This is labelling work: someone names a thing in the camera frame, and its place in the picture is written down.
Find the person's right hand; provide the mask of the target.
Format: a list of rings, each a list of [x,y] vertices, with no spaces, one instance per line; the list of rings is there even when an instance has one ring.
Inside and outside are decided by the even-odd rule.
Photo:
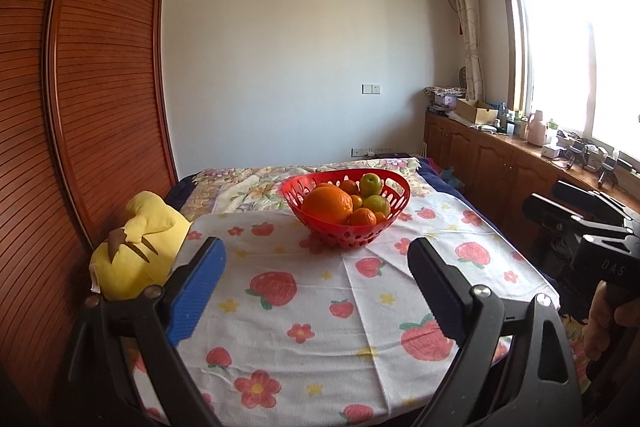
[[[623,327],[639,326],[639,300],[634,299],[613,310],[605,299],[607,289],[608,285],[605,281],[601,281],[591,301],[588,323],[584,340],[582,340],[585,354],[590,361],[598,361],[608,349],[611,340],[608,330],[613,323]]]

